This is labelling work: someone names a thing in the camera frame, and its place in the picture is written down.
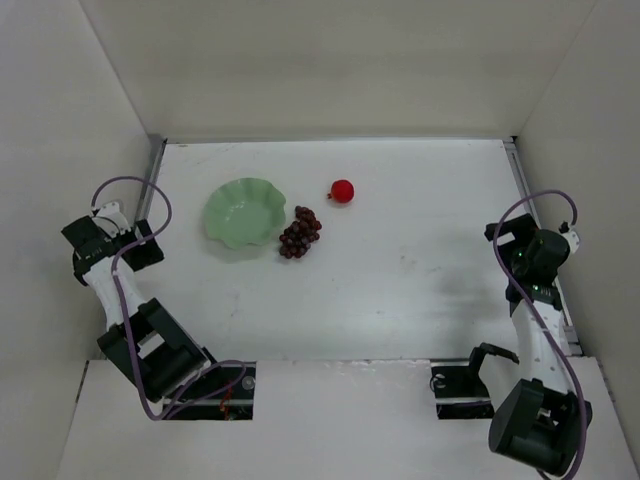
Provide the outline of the red fake pomegranate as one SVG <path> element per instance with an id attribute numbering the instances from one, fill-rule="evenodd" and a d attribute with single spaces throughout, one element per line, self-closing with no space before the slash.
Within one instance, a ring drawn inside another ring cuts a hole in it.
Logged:
<path id="1" fill-rule="evenodd" d="M 338 204 L 348 204 L 355 196 L 353 184 L 346 179 L 339 179 L 332 183 L 327 198 Z"/>

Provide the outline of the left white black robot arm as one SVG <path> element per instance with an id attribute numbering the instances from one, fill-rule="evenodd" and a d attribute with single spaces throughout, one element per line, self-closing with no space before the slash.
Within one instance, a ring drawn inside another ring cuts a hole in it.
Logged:
<path id="1" fill-rule="evenodd" d="M 159 300 L 145 299 L 137 287 L 135 273 L 164 259 L 146 220 L 109 233 L 95 217 L 84 216 L 61 234 L 73 248 L 74 276 L 94 291 L 105 312 L 99 349 L 132 384 L 142 386 L 147 400 L 168 397 L 213 363 Z"/>

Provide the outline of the dark red fake grapes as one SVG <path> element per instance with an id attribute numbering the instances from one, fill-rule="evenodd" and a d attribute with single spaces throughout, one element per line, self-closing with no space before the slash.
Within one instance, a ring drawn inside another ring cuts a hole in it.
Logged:
<path id="1" fill-rule="evenodd" d="M 295 218 L 279 236 L 279 255 L 285 259 L 300 259 L 305 256 L 314 242 L 320 239 L 322 223 L 315 212 L 308 207 L 296 206 Z"/>

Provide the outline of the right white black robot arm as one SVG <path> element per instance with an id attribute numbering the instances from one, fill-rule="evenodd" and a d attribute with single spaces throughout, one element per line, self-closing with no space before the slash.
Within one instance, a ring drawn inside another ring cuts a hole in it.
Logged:
<path id="1" fill-rule="evenodd" d="M 518 350 L 489 344 L 476 350 L 519 367 L 517 381 L 491 420 L 489 448 L 545 478 L 571 478 L 584 455 L 593 410 L 561 347 L 565 315 L 554 282 L 577 249 L 577 236 L 568 228 L 541 229 L 530 214 L 491 223 L 484 236 L 508 277 L 505 296 Z"/>

